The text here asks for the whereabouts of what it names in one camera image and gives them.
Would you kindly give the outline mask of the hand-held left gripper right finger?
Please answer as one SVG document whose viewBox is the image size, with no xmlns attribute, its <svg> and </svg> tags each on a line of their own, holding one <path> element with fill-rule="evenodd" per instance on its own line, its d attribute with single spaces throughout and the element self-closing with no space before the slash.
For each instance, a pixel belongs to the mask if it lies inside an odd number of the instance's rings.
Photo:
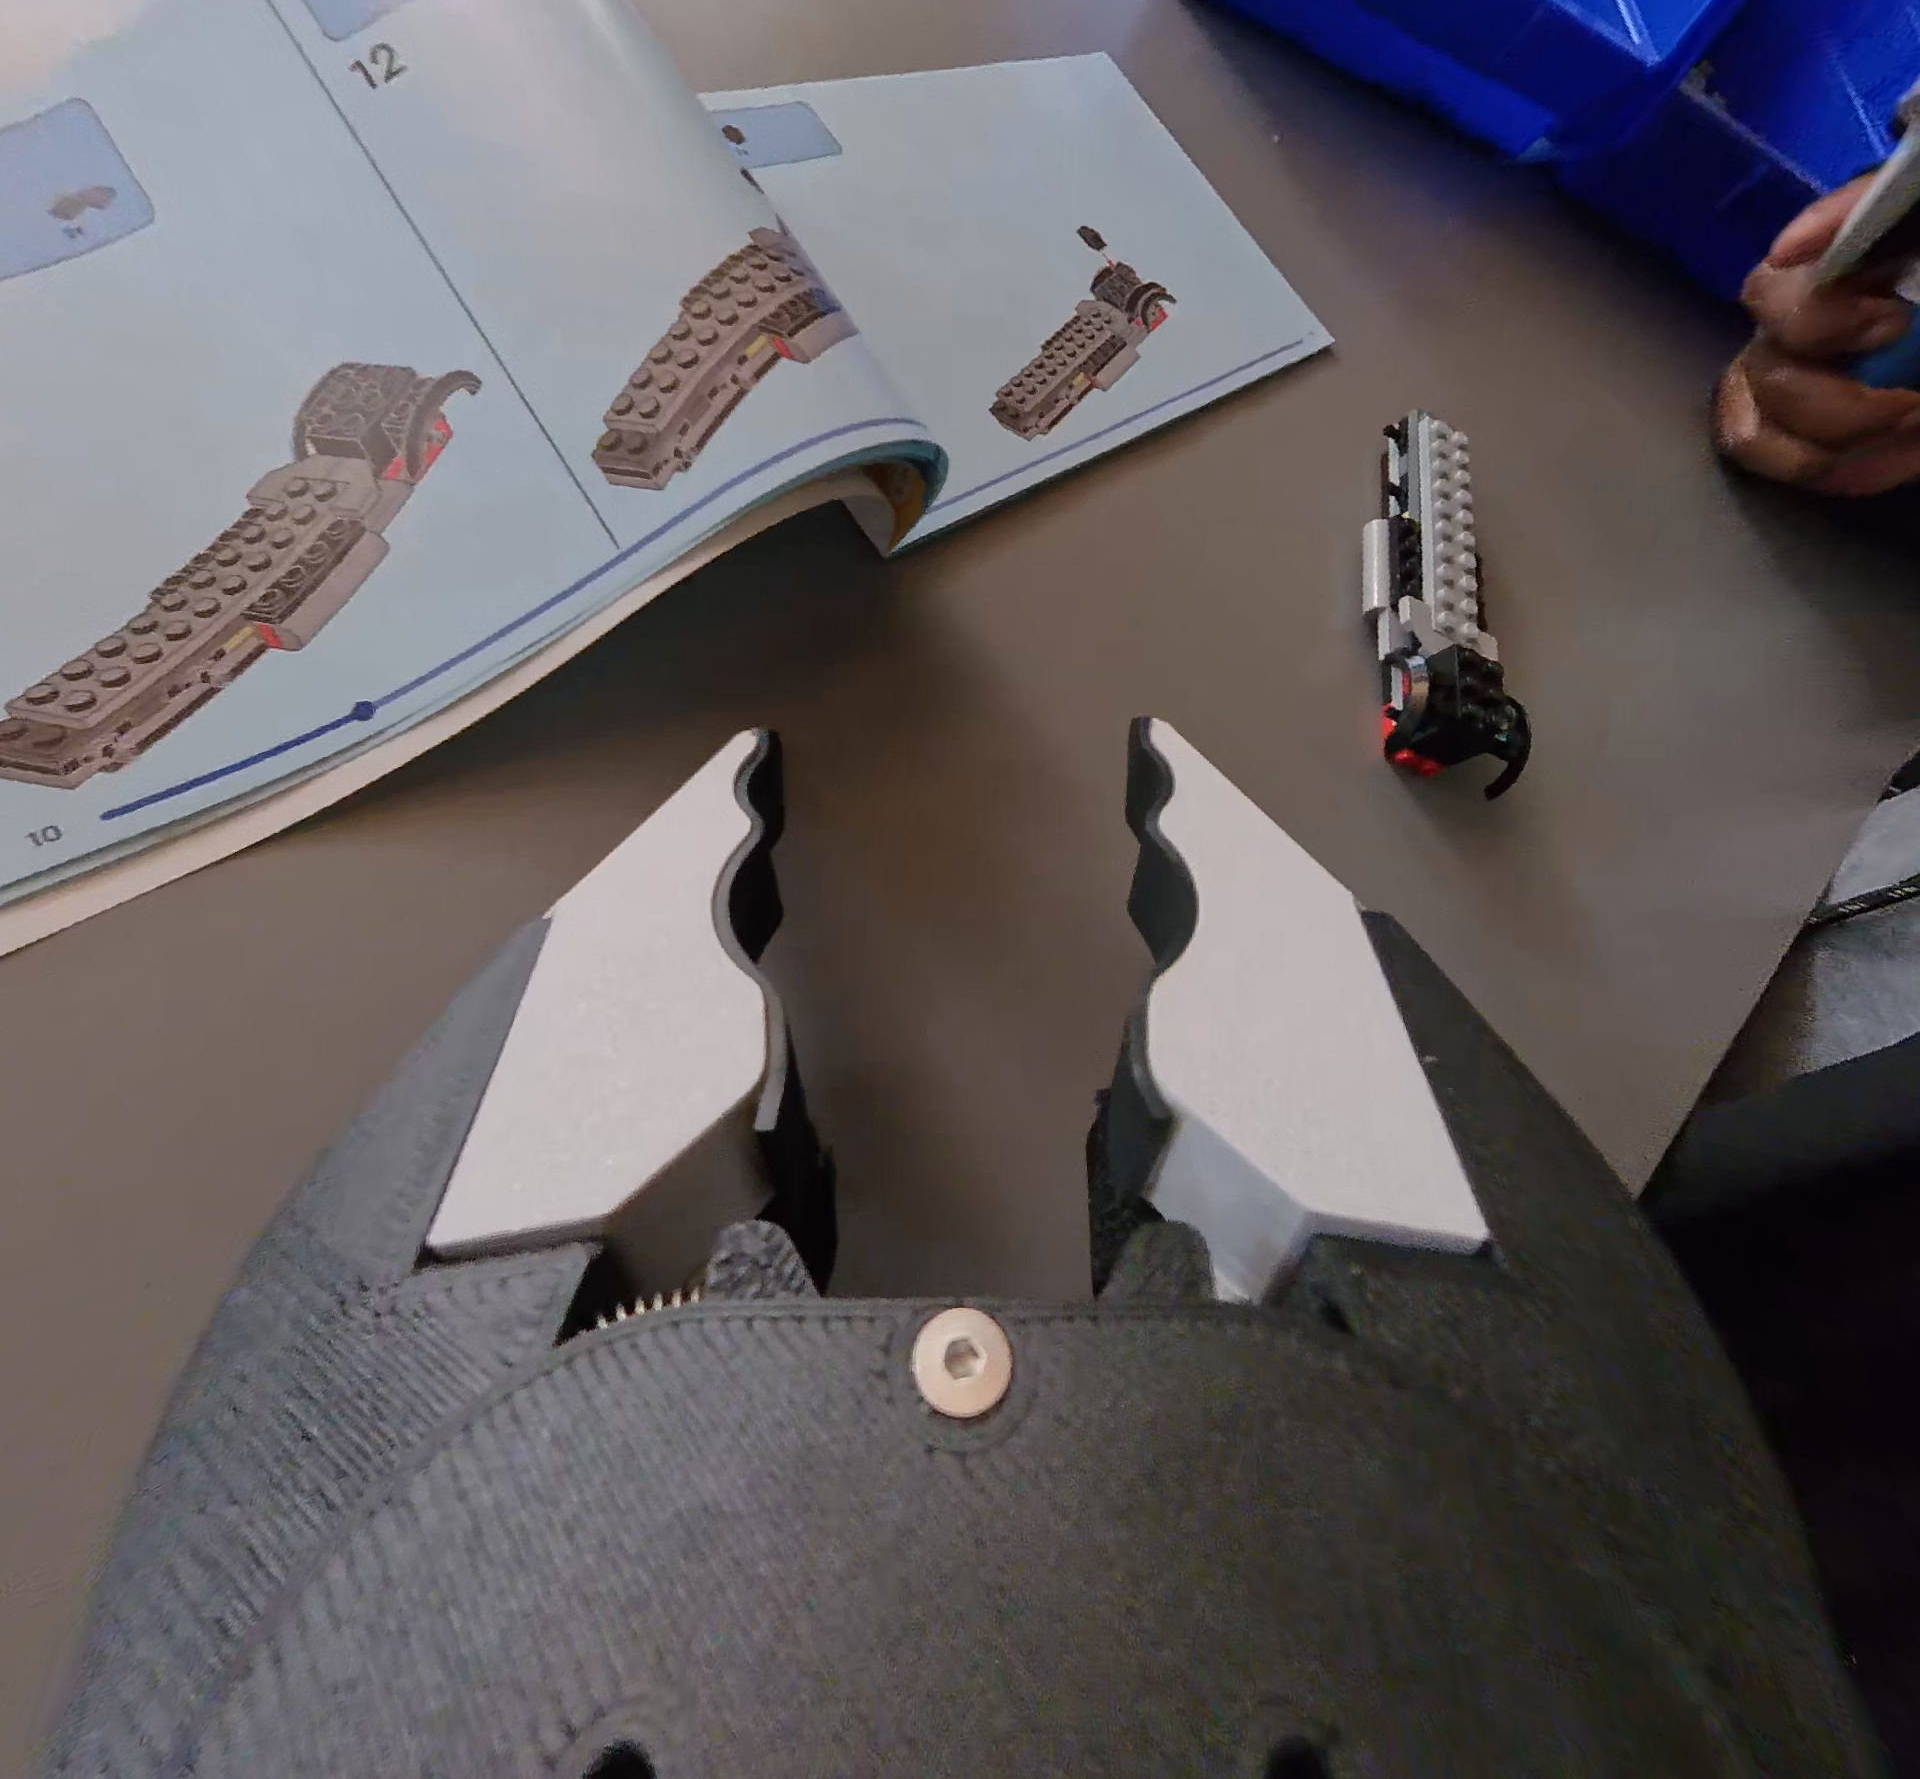
<svg viewBox="0 0 1920 1779">
<path fill-rule="evenodd" d="M 1193 1229 L 1217 1298 L 1318 1238 L 1472 1256 L 1492 1232 L 1352 892 L 1171 721 L 1127 736 L 1151 973 L 1086 1145 L 1090 1278 Z"/>
</svg>

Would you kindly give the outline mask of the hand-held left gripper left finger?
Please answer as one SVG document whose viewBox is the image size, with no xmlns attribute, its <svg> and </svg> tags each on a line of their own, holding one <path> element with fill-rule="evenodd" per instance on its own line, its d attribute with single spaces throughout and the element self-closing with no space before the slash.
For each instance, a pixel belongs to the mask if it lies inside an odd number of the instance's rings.
<svg viewBox="0 0 1920 1779">
<path fill-rule="evenodd" d="M 637 1298 L 770 1219 L 826 1288 L 835 1162 L 781 993 L 781 739 L 728 741 L 547 908 L 425 1249 L 441 1263 L 598 1249 Z"/>
</svg>

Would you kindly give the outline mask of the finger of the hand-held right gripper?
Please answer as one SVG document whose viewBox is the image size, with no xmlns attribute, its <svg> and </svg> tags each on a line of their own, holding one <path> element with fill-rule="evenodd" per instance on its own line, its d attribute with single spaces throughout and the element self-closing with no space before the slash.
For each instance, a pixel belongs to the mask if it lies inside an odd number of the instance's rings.
<svg viewBox="0 0 1920 1779">
<path fill-rule="evenodd" d="M 1894 113 L 1895 143 L 1837 229 L 1817 269 L 1821 287 L 1869 276 L 1909 289 L 1919 264 L 1919 85 Z"/>
</svg>

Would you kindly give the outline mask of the grey and black brick model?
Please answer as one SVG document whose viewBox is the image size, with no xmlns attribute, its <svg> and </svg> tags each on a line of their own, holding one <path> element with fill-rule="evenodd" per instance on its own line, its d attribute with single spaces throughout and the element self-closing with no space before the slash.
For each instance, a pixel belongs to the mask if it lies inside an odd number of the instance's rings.
<svg viewBox="0 0 1920 1779">
<path fill-rule="evenodd" d="M 1380 451 L 1380 509 L 1361 533 L 1361 619 L 1380 664 L 1380 750 L 1416 777 L 1490 760 L 1505 798 L 1533 750 L 1532 719 L 1486 626 L 1469 437 L 1416 409 Z"/>
</svg>

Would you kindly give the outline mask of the person's right hand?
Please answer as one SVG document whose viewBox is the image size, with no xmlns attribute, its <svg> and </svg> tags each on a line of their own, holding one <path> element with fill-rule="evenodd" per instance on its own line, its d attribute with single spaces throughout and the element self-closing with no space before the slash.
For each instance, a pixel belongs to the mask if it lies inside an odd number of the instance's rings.
<svg viewBox="0 0 1920 1779">
<path fill-rule="evenodd" d="M 1850 374 L 1861 355 L 1895 343 L 1912 308 L 1888 271 L 1831 286 L 1818 266 L 1875 172 L 1803 210 L 1750 271 L 1742 306 L 1755 333 L 1720 375 L 1716 448 L 1723 459 L 1786 488 L 1875 499 L 1919 477 L 1919 395 L 1877 390 Z"/>
</svg>

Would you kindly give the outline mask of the light blue instruction booklet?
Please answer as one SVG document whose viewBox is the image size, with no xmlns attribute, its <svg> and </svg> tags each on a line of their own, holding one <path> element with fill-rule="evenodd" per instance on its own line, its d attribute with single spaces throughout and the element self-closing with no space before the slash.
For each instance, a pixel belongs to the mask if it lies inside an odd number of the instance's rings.
<svg viewBox="0 0 1920 1779">
<path fill-rule="evenodd" d="M 146 0 L 5 90 L 5 953 L 781 518 L 891 557 L 1331 348 L 1106 56 L 697 93 L 634 0 Z"/>
</svg>

